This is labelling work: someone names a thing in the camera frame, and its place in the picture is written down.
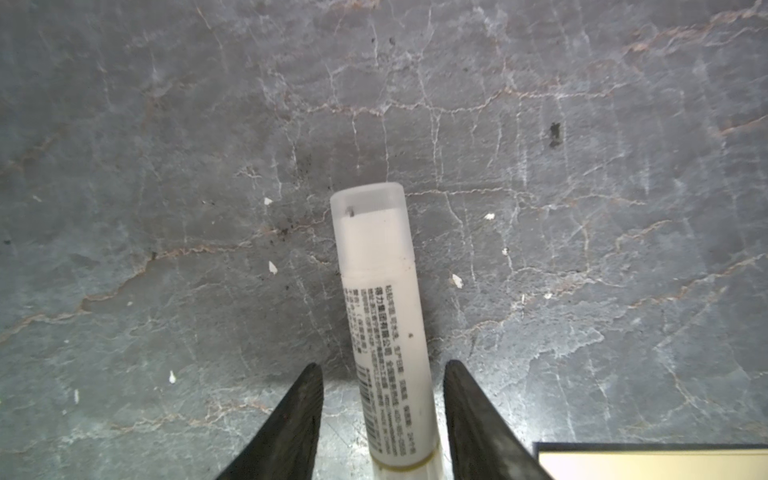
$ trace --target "dark stain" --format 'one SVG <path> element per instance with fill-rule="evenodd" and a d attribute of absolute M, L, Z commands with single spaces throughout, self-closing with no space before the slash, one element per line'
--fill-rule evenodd
<path fill-rule="evenodd" d="M 551 141 L 549 142 L 550 148 L 555 148 L 559 144 L 563 143 L 562 138 L 560 137 L 560 124 L 552 122 L 552 125 L 549 126 L 549 137 Z"/>

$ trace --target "glue stick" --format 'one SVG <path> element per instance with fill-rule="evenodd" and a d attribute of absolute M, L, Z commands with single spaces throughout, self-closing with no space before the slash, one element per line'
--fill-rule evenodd
<path fill-rule="evenodd" d="M 432 376 L 400 184 L 331 196 L 333 231 L 374 476 L 441 480 Z"/>

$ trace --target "stone countertop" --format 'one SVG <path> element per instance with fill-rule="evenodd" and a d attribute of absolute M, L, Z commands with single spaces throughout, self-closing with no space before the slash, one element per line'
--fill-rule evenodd
<path fill-rule="evenodd" d="M 328 200 L 384 180 L 439 411 L 456 358 L 529 446 L 768 442 L 763 0 L 3 2 L 0 31 L 11 477 L 211 478 L 319 362 L 315 478 L 368 478 Z"/>

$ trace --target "white paint chip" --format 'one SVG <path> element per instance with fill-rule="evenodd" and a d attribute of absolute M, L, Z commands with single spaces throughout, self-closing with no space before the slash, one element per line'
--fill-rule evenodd
<path fill-rule="evenodd" d="M 462 278 L 455 273 L 451 275 L 451 281 L 454 285 L 456 285 L 456 288 L 462 288 L 464 286 L 464 280 L 462 280 Z"/>

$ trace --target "barcode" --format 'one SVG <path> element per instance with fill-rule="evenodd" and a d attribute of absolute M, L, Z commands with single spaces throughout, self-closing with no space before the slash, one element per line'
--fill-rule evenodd
<path fill-rule="evenodd" d="M 379 433 L 376 431 L 376 424 L 374 418 L 376 413 L 373 411 L 373 404 L 371 403 L 371 385 L 368 384 L 368 371 L 357 366 L 357 379 L 360 384 L 360 398 L 362 399 L 362 415 L 366 419 L 366 430 L 368 431 L 369 442 L 374 442 L 374 448 L 378 449 L 379 446 Z"/>

